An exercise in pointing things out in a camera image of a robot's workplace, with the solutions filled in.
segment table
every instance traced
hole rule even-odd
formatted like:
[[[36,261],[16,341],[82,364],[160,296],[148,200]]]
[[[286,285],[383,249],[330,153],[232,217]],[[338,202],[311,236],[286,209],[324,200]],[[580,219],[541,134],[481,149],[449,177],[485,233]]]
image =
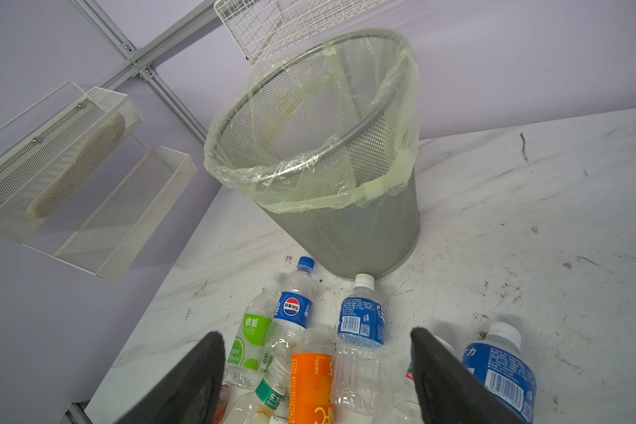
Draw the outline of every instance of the table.
[[[415,173],[419,242],[377,281],[382,377],[405,375],[415,326],[461,355],[504,319],[538,380],[538,424],[636,423],[636,109],[422,140]],[[222,188],[89,403],[94,424],[118,419],[207,332],[229,349],[263,279],[304,253]],[[311,326],[330,337],[353,283],[315,276]]]

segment mesh shelf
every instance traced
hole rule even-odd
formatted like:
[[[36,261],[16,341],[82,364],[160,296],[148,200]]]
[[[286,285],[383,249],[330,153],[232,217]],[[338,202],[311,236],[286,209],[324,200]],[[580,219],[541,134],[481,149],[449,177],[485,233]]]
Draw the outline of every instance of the mesh shelf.
[[[81,92],[0,158],[0,235],[24,243],[142,121],[126,94]]]
[[[214,10],[250,63],[384,0],[217,0]]]
[[[186,153],[153,148],[54,257],[117,281],[196,172]]]

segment orange bottle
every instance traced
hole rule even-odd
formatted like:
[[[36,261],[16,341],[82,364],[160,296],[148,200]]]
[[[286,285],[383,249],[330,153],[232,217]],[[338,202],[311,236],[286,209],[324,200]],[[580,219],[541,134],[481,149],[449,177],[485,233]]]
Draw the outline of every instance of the orange bottle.
[[[326,346],[295,349],[289,383],[289,424],[334,424],[331,386],[330,349]]]

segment blue bottle cap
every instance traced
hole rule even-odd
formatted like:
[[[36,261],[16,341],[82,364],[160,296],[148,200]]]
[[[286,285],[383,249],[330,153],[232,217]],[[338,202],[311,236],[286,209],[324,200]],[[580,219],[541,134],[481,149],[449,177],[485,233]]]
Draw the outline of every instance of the blue bottle cap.
[[[313,271],[314,265],[315,265],[315,262],[313,261],[313,259],[309,257],[301,257],[299,258],[299,263],[297,264],[297,267],[306,267]]]

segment mesh trash can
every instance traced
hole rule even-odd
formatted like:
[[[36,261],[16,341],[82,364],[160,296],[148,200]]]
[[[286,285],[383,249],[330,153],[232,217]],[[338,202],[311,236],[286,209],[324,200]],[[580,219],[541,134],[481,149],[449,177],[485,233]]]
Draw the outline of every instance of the mesh trash can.
[[[383,276],[419,233],[418,80],[407,40],[384,29],[260,64],[210,126],[205,167],[333,274]]]

